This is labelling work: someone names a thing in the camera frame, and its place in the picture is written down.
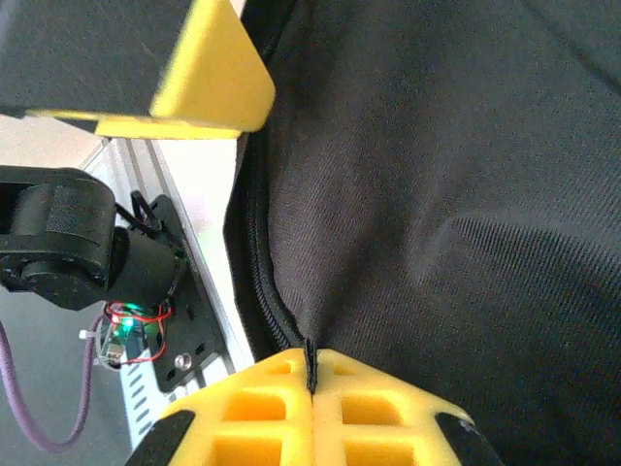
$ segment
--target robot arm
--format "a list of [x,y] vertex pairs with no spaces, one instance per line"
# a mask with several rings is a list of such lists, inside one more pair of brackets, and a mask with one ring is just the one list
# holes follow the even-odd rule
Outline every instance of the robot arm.
[[[102,300],[150,310],[183,275],[185,261],[173,249],[114,226],[122,208],[113,193],[80,170],[0,167],[0,196],[0,282],[11,292],[74,311]],[[135,211],[148,209],[139,204]]]

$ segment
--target purple cable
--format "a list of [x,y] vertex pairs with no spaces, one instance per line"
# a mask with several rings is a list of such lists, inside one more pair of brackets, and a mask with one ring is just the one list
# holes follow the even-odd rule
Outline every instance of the purple cable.
[[[90,325],[91,332],[97,329],[97,324],[102,318],[103,316],[95,318]],[[86,424],[86,416],[88,415],[88,402],[90,401],[90,373],[93,368],[94,343],[92,338],[88,338],[86,341],[84,372],[82,376],[82,395],[80,397],[80,407],[74,429],[66,441],[57,444],[46,436],[45,432],[36,424],[28,412],[28,408],[19,390],[19,384],[17,383],[16,366],[13,363],[13,355],[11,354],[7,332],[5,332],[2,322],[0,322],[0,372],[2,372],[2,382],[7,392],[9,405],[11,406],[13,416],[15,416],[17,424],[19,424],[21,432],[23,432],[23,435],[25,435],[39,450],[48,451],[50,453],[61,453],[72,447],[82,434],[84,425]]]

